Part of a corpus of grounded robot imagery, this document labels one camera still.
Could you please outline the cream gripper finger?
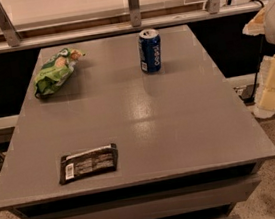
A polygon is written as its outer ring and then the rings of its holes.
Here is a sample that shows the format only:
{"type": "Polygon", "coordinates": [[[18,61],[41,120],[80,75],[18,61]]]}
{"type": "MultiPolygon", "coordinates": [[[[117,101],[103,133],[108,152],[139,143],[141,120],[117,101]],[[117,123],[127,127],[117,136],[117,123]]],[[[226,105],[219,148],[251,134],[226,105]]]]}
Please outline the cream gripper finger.
{"type": "Polygon", "coordinates": [[[242,33],[245,35],[256,36],[263,35],[264,32],[264,14],[266,9],[262,7],[261,10],[250,20],[243,28],[242,33]]]}
{"type": "Polygon", "coordinates": [[[253,110],[255,117],[267,119],[275,114],[275,55],[264,56],[261,63],[253,110]]]}

